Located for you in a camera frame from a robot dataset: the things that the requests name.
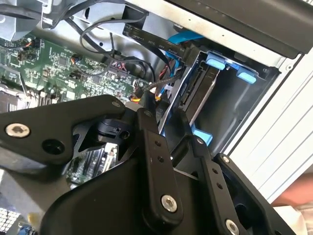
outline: motherboard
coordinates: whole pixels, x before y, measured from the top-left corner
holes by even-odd
[[[116,145],[107,143],[105,148],[88,151],[73,159],[67,168],[67,180],[75,188],[115,166]]]
[[[41,91],[40,98],[52,100],[43,105],[102,94],[113,95],[125,103],[135,87],[148,84],[131,75],[124,65],[100,63],[32,35],[18,42],[0,39],[0,44],[6,47],[31,44],[19,50],[0,48],[0,83],[18,90],[22,77],[27,88],[36,93]],[[90,76],[79,72],[71,63],[73,56],[80,57],[77,66]]]

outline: silver metal frame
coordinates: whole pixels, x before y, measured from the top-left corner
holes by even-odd
[[[278,67],[285,57],[163,0],[126,0],[188,28],[264,65]]]

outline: hex bolt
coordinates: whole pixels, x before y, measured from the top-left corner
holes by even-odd
[[[199,137],[197,137],[197,141],[198,141],[198,143],[200,143],[200,144],[204,144],[203,140],[201,140]]]
[[[25,138],[30,134],[30,129],[20,123],[12,123],[5,128],[7,135],[15,138]]]
[[[169,212],[176,212],[177,211],[177,203],[175,199],[170,195],[164,195],[161,198],[162,206]]]
[[[237,225],[230,219],[225,222],[227,229],[230,231],[232,235],[239,235],[239,229]]]
[[[226,163],[230,163],[230,160],[228,159],[228,157],[223,157],[224,162]]]
[[[112,102],[112,105],[114,105],[114,106],[117,107],[117,108],[120,108],[120,107],[121,107],[121,105],[120,105],[118,102],[116,102],[116,101],[113,101],[113,102]]]

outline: blue plastic tab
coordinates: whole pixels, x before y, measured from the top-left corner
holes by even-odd
[[[177,43],[195,40],[199,38],[203,38],[203,36],[192,31],[185,31],[185,32],[173,35],[172,37],[168,39],[168,41],[171,43],[177,44]]]
[[[218,70],[225,69],[225,59],[215,54],[209,53],[205,62],[207,65],[213,66]]]
[[[238,70],[237,77],[241,78],[242,80],[250,84],[253,84],[256,82],[256,78],[254,77],[254,72],[249,71],[242,67],[240,67],[240,69]]]
[[[194,135],[196,135],[196,136],[200,137],[201,139],[203,139],[204,142],[206,143],[206,146],[209,146],[209,144],[213,140],[213,135],[197,129],[194,124],[191,126],[191,129],[192,129],[192,133]]]

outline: chip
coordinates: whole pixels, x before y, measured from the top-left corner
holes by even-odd
[[[60,57],[59,58],[59,65],[66,66],[67,65],[67,59]]]
[[[43,76],[44,76],[44,77],[48,77],[48,74],[49,74],[49,72],[48,72],[47,70],[44,70],[44,71],[43,71]]]
[[[95,76],[95,77],[92,78],[92,81],[93,81],[94,83],[99,84],[99,83],[100,83],[100,79],[101,79],[101,76]]]

